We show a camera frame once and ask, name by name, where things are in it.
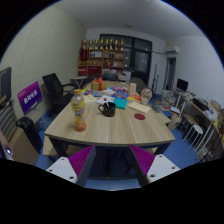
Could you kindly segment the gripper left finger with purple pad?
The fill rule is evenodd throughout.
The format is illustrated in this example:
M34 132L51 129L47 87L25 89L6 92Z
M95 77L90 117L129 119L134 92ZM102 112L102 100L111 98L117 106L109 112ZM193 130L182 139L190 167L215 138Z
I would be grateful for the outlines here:
M94 145L67 157L60 157L47 172L84 187L96 156Z

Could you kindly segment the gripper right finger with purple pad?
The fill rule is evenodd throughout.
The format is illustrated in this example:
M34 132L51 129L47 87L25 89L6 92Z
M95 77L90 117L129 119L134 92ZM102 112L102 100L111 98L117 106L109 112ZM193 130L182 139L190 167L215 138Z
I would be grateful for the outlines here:
M153 155L134 145L130 145L130 149L148 183L155 182L180 170L163 154Z

